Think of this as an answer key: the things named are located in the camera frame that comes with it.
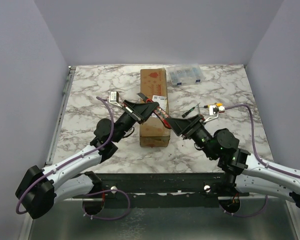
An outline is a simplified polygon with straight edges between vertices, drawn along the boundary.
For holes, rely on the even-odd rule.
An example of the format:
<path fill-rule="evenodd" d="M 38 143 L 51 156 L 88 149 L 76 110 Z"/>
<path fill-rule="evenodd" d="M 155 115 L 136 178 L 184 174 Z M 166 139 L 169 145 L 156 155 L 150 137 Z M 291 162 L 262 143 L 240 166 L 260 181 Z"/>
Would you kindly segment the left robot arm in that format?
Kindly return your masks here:
<path fill-rule="evenodd" d="M 136 123 L 145 123 L 160 105 L 152 100 L 144 103 L 125 100 L 120 104 L 123 113 L 118 120 L 114 120 L 108 103 L 105 107 L 110 117 L 97 123 L 94 138 L 82 150 L 55 165 L 43 168 L 34 165 L 27 169 L 15 192 L 18 215 L 29 214 L 32 219 L 38 219 L 58 201 L 85 194 L 96 197 L 100 184 L 92 174 L 81 172 L 111 158 L 118 149 L 115 144 Z"/>

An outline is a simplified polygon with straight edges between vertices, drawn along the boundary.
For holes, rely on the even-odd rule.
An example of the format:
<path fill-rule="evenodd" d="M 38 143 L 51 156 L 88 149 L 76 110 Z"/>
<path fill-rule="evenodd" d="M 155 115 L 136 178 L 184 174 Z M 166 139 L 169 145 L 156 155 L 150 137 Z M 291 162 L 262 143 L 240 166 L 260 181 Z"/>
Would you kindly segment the brown cardboard express box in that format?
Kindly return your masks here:
<path fill-rule="evenodd" d="M 166 70 L 141 69 L 141 102 L 150 107 L 150 117 L 139 127 L 139 144 L 141 147 L 165 148 L 169 145 L 171 130 L 166 118 L 169 114 L 168 87 Z"/>

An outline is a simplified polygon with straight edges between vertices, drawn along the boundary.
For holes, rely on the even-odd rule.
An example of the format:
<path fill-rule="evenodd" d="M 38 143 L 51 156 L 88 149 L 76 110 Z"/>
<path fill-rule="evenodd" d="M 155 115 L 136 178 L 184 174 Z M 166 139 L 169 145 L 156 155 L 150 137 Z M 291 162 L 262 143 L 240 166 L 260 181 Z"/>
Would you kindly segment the red utility knife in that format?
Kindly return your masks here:
<path fill-rule="evenodd" d="M 168 99 L 165 96 L 160 95 L 153 95 L 152 98 L 148 98 L 143 93 L 139 92 L 137 94 L 144 103 L 152 103 L 157 102 L 159 106 L 157 106 L 152 113 L 156 115 L 157 118 L 160 119 L 163 126 L 166 129 L 171 129 L 171 125 L 168 123 L 167 119 L 170 118 L 170 115 L 165 111 L 166 107 L 168 106 Z"/>

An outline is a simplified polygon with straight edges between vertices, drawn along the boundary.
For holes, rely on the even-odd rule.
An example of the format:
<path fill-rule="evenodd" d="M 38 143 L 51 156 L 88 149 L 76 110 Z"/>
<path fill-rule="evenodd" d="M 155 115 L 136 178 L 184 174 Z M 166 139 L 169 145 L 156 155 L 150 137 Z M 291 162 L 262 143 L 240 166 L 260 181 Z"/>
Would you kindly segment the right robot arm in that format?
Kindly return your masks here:
<path fill-rule="evenodd" d="M 174 133 L 185 140 L 193 140 L 195 148 L 203 151 L 209 160 L 217 160 L 227 179 L 219 189 L 230 196 L 238 193 L 259 193 L 283 198 L 300 209 L 300 170 L 263 160 L 255 153 L 239 148 L 237 139 L 227 128 L 210 134 L 206 123 L 218 114 L 204 118 L 201 114 L 191 118 L 168 118 Z"/>

